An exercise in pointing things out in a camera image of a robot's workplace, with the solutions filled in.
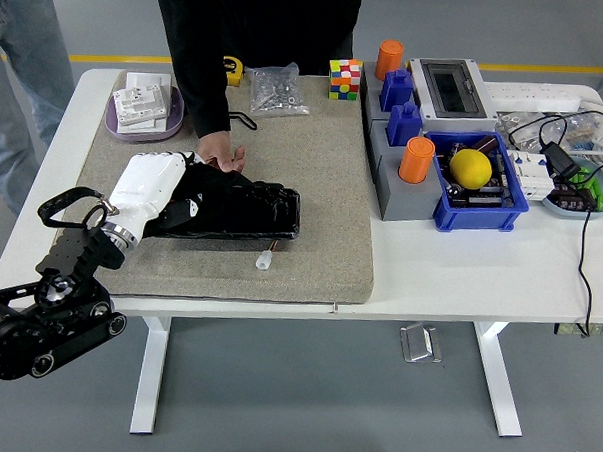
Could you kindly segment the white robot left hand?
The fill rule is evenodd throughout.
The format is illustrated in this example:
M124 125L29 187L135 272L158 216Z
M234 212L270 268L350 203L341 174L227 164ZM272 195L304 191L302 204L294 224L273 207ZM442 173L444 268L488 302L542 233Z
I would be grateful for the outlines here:
M186 168L201 162L193 152L141 153L128 162L108 198L117 212L102 229L134 246L145 232L154 235L194 218L202 196L175 197L174 190Z

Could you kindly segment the person's right hand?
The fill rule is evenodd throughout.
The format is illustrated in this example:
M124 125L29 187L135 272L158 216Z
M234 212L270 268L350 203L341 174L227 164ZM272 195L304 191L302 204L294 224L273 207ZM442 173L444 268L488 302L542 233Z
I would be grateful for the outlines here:
M245 166L244 145L233 148L230 132L218 131L199 139L198 155L204 163L220 169L224 173L242 172Z

